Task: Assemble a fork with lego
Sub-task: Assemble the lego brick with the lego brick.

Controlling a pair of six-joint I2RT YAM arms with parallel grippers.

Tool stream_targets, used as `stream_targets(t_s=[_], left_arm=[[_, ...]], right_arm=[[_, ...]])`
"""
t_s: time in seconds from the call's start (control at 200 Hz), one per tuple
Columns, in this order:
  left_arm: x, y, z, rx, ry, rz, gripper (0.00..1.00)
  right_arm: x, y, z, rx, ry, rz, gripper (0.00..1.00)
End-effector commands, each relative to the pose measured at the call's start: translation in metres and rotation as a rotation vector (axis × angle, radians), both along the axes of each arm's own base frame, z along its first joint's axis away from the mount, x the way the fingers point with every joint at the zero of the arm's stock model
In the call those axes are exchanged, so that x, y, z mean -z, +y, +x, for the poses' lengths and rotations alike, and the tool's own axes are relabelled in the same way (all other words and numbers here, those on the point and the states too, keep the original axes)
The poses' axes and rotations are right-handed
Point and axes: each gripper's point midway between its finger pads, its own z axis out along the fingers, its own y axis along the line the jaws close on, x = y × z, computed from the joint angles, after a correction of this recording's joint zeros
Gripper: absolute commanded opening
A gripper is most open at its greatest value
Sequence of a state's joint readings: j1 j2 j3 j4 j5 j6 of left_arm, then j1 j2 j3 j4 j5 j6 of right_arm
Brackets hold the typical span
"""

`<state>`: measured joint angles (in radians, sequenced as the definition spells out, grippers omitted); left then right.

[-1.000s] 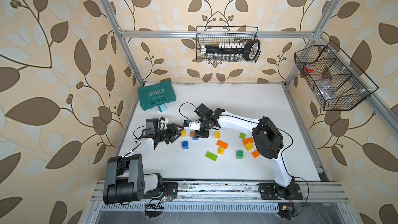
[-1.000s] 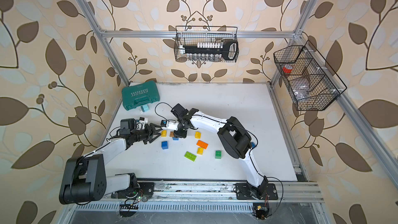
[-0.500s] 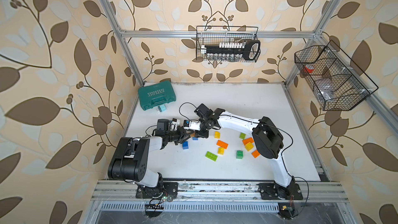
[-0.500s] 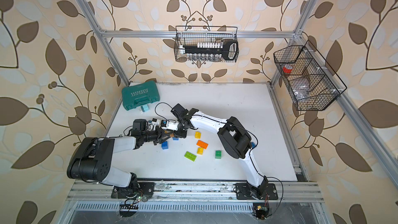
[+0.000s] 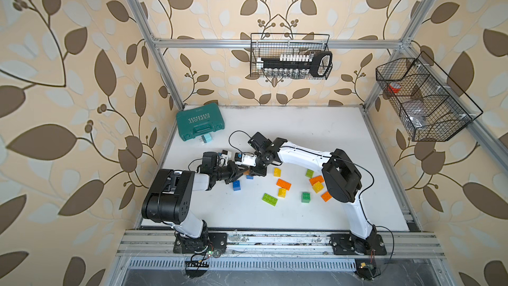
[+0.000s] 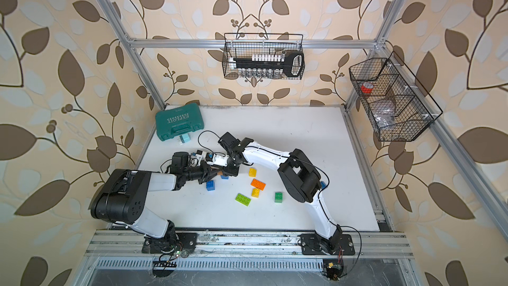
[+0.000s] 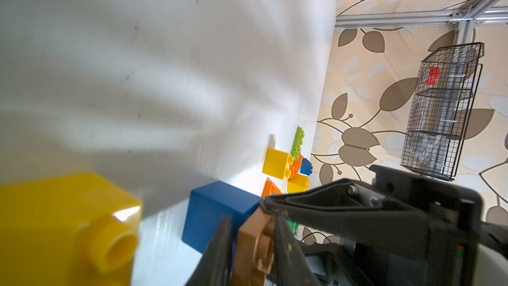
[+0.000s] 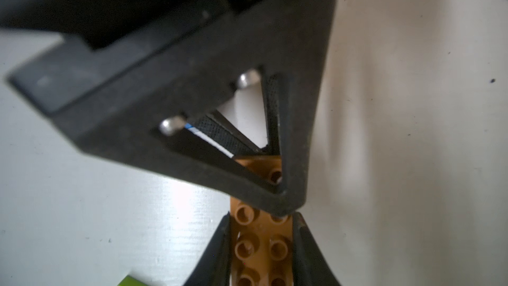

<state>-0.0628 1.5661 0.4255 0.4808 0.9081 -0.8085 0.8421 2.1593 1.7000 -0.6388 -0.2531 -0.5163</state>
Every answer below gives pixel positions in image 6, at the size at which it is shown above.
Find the orange lego brick long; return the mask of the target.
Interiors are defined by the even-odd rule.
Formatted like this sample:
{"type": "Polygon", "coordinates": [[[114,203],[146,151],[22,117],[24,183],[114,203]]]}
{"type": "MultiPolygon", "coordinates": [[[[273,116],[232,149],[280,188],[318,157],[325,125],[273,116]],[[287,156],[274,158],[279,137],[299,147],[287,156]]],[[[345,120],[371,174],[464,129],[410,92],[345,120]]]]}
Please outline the orange lego brick long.
{"type": "Polygon", "coordinates": [[[251,186],[263,191],[266,187],[266,184],[263,183],[262,181],[257,180],[257,179],[253,179],[251,182],[251,186]]]}

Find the lime green lego brick long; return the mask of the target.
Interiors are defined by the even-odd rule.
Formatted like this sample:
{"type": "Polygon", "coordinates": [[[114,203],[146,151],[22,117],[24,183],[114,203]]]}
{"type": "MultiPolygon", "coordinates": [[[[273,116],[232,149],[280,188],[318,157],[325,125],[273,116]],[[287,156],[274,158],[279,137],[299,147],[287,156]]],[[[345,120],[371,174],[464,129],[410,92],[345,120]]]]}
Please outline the lime green lego brick long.
{"type": "Polygon", "coordinates": [[[251,202],[251,199],[241,193],[238,193],[237,196],[235,197],[235,200],[238,202],[238,203],[241,203],[242,205],[248,207],[250,205],[250,202],[251,202]]]}

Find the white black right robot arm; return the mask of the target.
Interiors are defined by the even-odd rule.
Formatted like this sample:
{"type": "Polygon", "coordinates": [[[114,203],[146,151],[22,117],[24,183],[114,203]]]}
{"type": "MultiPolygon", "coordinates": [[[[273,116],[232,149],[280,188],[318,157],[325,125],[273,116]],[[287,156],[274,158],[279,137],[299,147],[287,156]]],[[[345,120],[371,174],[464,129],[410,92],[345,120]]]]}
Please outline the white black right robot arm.
{"type": "Polygon", "coordinates": [[[320,171],[303,151],[281,152],[250,138],[221,139],[218,143],[227,152],[229,164],[258,164],[277,171],[289,196],[306,206],[316,234],[330,242],[341,237],[340,226],[328,217],[328,209],[320,196],[320,171]]]}

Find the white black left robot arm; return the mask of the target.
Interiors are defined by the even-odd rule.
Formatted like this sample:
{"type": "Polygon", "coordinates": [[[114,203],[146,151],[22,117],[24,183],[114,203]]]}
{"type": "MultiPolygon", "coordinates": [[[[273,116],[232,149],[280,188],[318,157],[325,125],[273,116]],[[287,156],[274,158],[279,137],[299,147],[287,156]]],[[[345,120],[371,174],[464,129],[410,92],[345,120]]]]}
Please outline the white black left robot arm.
{"type": "Polygon", "coordinates": [[[91,216],[126,225],[152,239],[174,239],[174,224],[147,208],[148,193],[178,191],[188,181],[194,180],[203,184],[223,174],[223,169],[206,162],[198,165],[171,164],[165,172],[116,169],[93,198],[91,216]]]}

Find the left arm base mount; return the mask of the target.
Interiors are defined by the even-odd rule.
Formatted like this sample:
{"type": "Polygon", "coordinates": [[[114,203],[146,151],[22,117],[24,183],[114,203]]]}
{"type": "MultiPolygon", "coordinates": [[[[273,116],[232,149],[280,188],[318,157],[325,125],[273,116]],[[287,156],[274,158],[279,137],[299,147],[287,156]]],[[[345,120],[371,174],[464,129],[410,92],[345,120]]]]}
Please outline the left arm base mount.
{"type": "Polygon", "coordinates": [[[187,257],[197,246],[197,233],[169,233],[164,238],[145,236],[142,246],[143,254],[169,254],[187,257]]]}

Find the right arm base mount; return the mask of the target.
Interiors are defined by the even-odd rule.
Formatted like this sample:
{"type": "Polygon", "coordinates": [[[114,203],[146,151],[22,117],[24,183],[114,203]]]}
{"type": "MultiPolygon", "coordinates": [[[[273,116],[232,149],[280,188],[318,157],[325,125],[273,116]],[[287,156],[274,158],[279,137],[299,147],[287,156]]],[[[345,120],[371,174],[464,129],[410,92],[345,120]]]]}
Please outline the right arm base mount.
{"type": "Polygon", "coordinates": [[[350,234],[342,234],[331,240],[322,238],[316,233],[301,234],[298,237],[297,245],[301,247],[302,254],[306,256],[338,256],[339,254],[353,256],[356,254],[350,234]]]}

